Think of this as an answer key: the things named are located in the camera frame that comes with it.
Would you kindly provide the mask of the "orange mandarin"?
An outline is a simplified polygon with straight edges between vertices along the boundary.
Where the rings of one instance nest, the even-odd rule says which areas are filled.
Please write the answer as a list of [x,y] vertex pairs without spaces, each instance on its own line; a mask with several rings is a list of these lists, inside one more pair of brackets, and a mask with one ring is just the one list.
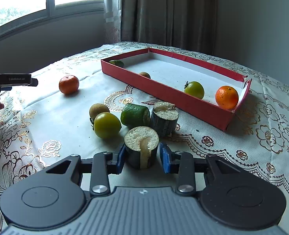
[[238,99],[238,92],[226,85],[220,87],[215,94],[217,105],[226,110],[233,110],[238,104]]
[[66,75],[59,81],[59,90],[63,94],[73,94],[79,89],[79,79],[73,75]]

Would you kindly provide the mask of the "orange mandarin in box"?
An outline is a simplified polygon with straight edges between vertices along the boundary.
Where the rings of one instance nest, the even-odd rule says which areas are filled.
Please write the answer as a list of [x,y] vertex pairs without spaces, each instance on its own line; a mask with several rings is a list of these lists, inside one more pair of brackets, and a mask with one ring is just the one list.
[[238,99],[238,92],[226,85],[220,87],[215,94],[217,105],[226,110],[233,110],[238,104]]

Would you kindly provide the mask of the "red shallow cardboard box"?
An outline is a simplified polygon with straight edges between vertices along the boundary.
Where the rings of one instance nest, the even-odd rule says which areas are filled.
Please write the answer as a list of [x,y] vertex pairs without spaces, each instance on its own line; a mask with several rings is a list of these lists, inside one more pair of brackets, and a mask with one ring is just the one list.
[[[121,60],[124,68],[110,60]],[[252,80],[219,65],[193,57],[156,48],[125,52],[101,60],[102,72],[175,106],[206,123],[225,131],[247,97]],[[139,73],[147,72],[151,78]],[[184,92],[186,82],[197,81],[204,88],[203,99]],[[238,92],[238,104],[233,110],[219,107],[215,100],[222,86]]]

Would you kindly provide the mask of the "small brown fruit in box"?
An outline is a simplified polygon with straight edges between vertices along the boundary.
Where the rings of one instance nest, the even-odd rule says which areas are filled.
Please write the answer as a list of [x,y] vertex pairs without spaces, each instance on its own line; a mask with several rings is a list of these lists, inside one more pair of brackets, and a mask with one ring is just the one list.
[[151,78],[151,76],[147,73],[147,72],[141,72],[141,73],[139,73],[141,76],[144,76],[144,77],[146,77],[146,78]]

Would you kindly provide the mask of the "green fruit at box corner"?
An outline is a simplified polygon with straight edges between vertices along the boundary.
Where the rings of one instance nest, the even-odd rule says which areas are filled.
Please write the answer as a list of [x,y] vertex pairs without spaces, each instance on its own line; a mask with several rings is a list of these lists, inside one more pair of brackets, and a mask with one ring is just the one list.
[[109,61],[110,64],[124,68],[124,63],[121,60],[110,60]]

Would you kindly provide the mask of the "green cucumber piece toy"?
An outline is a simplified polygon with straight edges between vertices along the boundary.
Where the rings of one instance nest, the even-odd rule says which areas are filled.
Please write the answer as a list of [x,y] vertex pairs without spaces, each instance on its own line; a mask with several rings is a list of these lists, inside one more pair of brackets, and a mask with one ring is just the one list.
[[129,128],[149,126],[150,111],[145,106],[127,103],[121,112],[120,121]]

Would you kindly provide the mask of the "floral gold white tablecloth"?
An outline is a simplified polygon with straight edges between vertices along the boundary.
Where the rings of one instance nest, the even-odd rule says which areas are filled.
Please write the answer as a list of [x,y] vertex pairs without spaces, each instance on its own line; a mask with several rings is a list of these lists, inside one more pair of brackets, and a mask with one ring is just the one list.
[[[37,87],[3,92],[0,112],[0,196],[13,183],[77,153],[82,158],[114,151],[123,140],[98,138],[89,109],[104,103],[119,116],[129,102],[151,108],[157,98],[102,73],[103,58],[142,49],[143,43],[120,42],[73,55],[33,73]],[[252,79],[250,93],[226,132],[181,112],[176,133],[165,142],[198,158],[217,154],[279,187],[287,200],[280,226],[289,233],[289,85],[233,61],[173,48]],[[63,94],[59,81],[79,79],[79,89]],[[0,211],[0,232],[6,227]]]

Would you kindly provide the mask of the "sushi roll toy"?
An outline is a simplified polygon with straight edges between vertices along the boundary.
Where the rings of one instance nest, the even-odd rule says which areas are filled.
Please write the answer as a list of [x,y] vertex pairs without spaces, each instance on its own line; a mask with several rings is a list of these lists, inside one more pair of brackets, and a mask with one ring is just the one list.
[[150,127],[160,137],[166,137],[175,132],[179,112],[170,102],[160,101],[154,104],[150,119]]
[[127,132],[124,137],[127,162],[134,169],[148,169],[156,160],[159,136],[147,126],[138,126]]

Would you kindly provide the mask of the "green tomato in box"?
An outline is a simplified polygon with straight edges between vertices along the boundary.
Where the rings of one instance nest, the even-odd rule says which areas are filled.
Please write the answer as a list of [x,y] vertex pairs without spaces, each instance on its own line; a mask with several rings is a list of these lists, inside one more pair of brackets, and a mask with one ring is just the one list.
[[184,85],[184,92],[190,96],[193,96],[198,99],[203,99],[204,97],[204,88],[197,81],[186,82]]

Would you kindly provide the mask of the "brown patterned curtain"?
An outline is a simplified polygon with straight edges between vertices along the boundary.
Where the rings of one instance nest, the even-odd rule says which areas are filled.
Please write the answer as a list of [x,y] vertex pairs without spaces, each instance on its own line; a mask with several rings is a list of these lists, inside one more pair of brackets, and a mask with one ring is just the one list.
[[212,54],[217,0],[104,0],[107,43],[136,41]]

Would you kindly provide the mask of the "green tomato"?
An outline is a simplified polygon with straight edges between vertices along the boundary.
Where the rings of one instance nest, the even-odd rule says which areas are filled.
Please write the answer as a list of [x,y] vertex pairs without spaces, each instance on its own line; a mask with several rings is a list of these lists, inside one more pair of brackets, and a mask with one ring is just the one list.
[[184,92],[190,96],[193,96],[198,99],[203,99],[204,97],[204,88],[197,81],[186,82],[184,85]]
[[93,129],[99,138],[109,139],[118,135],[121,130],[121,123],[110,112],[102,112],[95,117]]

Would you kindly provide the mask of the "brown kiwi fruit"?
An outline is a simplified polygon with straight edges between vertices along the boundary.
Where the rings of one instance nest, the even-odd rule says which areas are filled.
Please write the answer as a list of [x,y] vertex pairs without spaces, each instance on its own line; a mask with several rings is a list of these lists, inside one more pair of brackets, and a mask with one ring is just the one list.
[[89,109],[89,115],[92,120],[94,120],[98,114],[101,114],[103,112],[110,112],[110,111],[109,108],[102,103],[95,103]]

